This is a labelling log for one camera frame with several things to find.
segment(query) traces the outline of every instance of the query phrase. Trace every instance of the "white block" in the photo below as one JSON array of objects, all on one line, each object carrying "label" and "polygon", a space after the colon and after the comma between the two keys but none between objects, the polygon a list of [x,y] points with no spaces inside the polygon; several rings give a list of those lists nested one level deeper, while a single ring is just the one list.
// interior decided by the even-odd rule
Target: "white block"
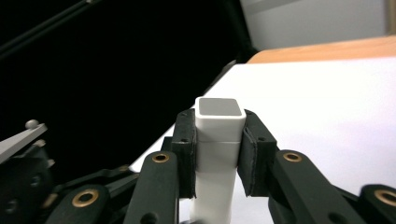
[{"label": "white block", "polygon": [[245,110],[235,99],[198,97],[196,198],[191,201],[191,221],[229,224]]},{"label": "white block", "polygon": [[246,113],[235,99],[198,97],[195,126],[199,142],[240,142]]}]

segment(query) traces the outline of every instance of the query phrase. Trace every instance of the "brass screw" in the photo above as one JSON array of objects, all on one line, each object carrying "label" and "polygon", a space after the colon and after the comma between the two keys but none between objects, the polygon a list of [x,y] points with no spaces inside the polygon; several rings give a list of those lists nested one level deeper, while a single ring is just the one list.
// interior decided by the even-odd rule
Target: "brass screw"
[{"label": "brass screw", "polygon": [[300,155],[293,152],[288,152],[283,154],[283,158],[285,158],[285,160],[287,161],[292,161],[292,162],[299,162],[303,160],[303,158]]},{"label": "brass screw", "polygon": [[160,153],[160,154],[154,155],[152,157],[152,160],[155,162],[166,162],[166,161],[169,161],[169,156],[166,154]]},{"label": "brass screw", "polygon": [[375,197],[390,206],[396,207],[396,193],[386,189],[377,189],[374,191]]},{"label": "brass screw", "polygon": [[[88,200],[82,199],[83,196],[90,197]],[[84,189],[78,193],[74,198],[72,204],[75,207],[86,207],[96,201],[99,197],[99,191],[97,189]]]}]

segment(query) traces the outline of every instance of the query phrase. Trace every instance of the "circular hole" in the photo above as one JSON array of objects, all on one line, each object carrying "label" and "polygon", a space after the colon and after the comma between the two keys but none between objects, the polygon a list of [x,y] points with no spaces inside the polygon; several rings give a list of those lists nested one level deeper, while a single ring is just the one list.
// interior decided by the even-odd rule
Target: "circular hole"
[{"label": "circular hole", "polygon": [[140,219],[141,224],[155,224],[157,223],[157,216],[153,213],[147,213]]},{"label": "circular hole", "polygon": [[32,180],[30,181],[30,186],[33,188],[37,187],[41,182],[41,176],[40,175],[35,175],[32,177]]},{"label": "circular hole", "polygon": [[285,158],[287,161],[301,161],[303,159],[298,154],[292,152],[283,154],[283,158]]},{"label": "circular hole", "polygon": [[169,160],[169,156],[166,154],[157,154],[152,157],[152,160],[155,162],[166,162]]},{"label": "circular hole", "polygon": [[92,199],[92,197],[93,197],[92,194],[86,193],[86,194],[79,196],[78,200],[82,203],[85,203],[85,202],[89,201],[90,199]]},{"label": "circular hole", "polygon": [[13,214],[17,211],[18,209],[18,200],[17,199],[13,199],[11,201],[9,201],[6,205],[6,213],[7,214]]},{"label": "circular hole", "polygon": [[388,193],[384,193],[383,196],[384,196],[384,198],[386,198],[386,199],[388,199],[390,201],[396,202],[396,196],[394,196],[394,195],[391,195],[391,194],[388,194]]},{"label": "circular hole", "polygon": [[98,197],[99,191],[97,189],[85,189],[73,198],[72,204],[75,207],[85,207],[95,202]]},{"label": "circular hole", "polygon": [[347,224],[347,220],[337,213],[330,213],[329,220],[335,224]]},{"label": "circular hole", "polygon": [[388,205],[396,207],[396,193],[386,189],[378,189],[374,192],[375,197]]}]

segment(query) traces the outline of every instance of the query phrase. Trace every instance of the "wooden edge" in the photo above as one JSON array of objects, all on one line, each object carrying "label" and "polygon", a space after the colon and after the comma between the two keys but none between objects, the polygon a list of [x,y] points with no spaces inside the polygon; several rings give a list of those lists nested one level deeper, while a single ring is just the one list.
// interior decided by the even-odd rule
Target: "wooden edge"
[{"label": "wooden edge", "polygon": [[247,63],[327,61],[392,56],[396,56],[396,35],[286,49],[268,49],[255,54]]}]

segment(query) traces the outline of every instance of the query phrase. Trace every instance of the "dark background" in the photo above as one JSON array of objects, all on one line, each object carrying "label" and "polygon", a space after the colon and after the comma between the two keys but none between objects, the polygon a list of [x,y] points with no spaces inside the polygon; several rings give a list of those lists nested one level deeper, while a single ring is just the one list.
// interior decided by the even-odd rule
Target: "dark background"
[{"label": "dark background", "polygon": [[256,52],[237,1],[101,0],[36,28],[78,4],[0,5],[0,138],[45,123],[56,183],[131,164],[227,63]]}]

